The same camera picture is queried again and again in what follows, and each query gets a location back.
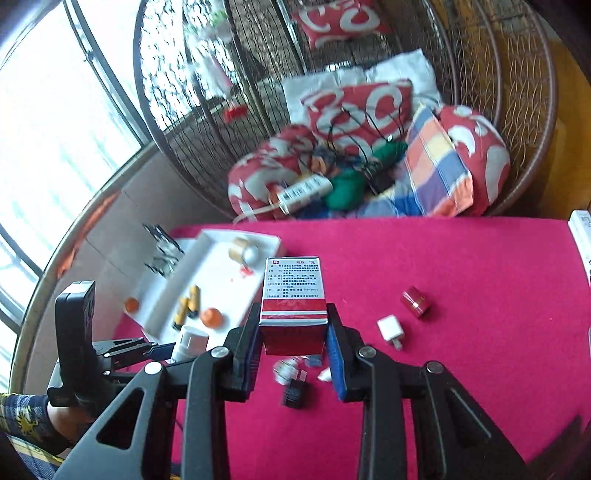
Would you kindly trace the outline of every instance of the window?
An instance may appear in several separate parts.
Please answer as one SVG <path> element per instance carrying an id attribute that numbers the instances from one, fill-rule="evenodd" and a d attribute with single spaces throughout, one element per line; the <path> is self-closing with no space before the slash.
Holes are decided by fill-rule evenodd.
<path id="1" fill-rule="evenodd" d="M 123 17 L 104 2 L 86 3 L 112 68 L 137 104 L 131 44 L 139 2 L 109 1 L 125 10 Z M 113 24 L 117 18 L 125 25 Z M 121 36 L 109 41 L 106 32 L 118 29 Z M 117 42 L 129 45 L 127 56 L 116 55 Z M 0 70 L 0 392 L 24 311 L 55 248 L 86 203 L 142 146 L 87 53 L 60 4 Z"/>

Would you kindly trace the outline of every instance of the orange ball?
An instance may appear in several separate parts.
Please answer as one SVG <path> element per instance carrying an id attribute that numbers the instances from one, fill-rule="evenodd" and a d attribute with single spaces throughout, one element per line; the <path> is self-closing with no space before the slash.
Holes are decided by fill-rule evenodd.
<path id="1" fill-rule="evenodd" d="M 203 324 L 208 328 L 217 328 L 222 324 L 222 314 L 218 309 L 206 309 L 200 317 Z"/>
<path id="2" fill-rule="evenodd" d="M 129 313 L 135 313 L 139 310 L 139 302 L 138 299 L 135 299 L 133 297 L 129 297 L 125 303 L 125 310 L 128 311 Z"/>

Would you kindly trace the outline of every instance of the person's arm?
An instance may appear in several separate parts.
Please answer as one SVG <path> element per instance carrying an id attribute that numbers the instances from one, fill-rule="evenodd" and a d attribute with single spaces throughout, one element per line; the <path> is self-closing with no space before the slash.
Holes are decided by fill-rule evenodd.
<path id="1" fill-rule="evenodd" d="M 72 447 L 90 421 L 79 408 L 52 407 L 46 395 L 0 394 L 0 431 L 52 455 Z"/>

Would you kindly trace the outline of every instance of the white pillow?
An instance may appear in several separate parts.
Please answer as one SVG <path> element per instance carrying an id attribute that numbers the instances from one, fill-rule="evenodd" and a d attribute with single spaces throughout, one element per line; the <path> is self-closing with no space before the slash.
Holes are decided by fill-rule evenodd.
<path id="1" fill-rule="evenodd" d="M 384 60 L 364 72 L 360 67 L 338 69 L 335 72 L 313 73 L 296 77 L 286 77 L 283 82 L 283 93 L 290 121 L 293 124 L 309 125 L 310 119 L 301 99 L 319 90 L 327 90 L 337 86 L 359 85 L 362 83 L 394 82 L 410 79 L 413 84 L 414 116 L 421 104 L 435 110 L 443 106 L 443 100 L 435 80 L 435 72 L 422 50 L 401 53 Z"/>
<path id="2" fill-rule="evenodd" d="M 282 85 L 291 123 L 304 125 L 310 123 L 310 118 L 308 118 L 306 107 L 301 103 L 301 98 L 319 90 L 359 85 L 360 83 L 365 83 L 365 73 L 361 67 L 286 77 Z"/>
<path id="3" fill-rule="evenodd" d="M 365 76 L 368 83 L 409 79 L 413 84 L 412 116 L 421 103 L 431 110 L 443 106 L 441 93 L 437 90 L 435 71 L 420 49 L 384 60 L 365 72 Z"/>

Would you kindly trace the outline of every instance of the red small jar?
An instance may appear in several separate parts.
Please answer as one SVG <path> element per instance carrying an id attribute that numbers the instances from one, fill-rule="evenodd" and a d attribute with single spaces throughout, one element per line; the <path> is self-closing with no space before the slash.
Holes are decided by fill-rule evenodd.
<path id="1" fill-rule="evenodd" d="M 416 318 L 420 318 L 431 306 L 431 301 L 415 287 L 409 287 L 407 291 L 402 292 L 400 301 Z"/>

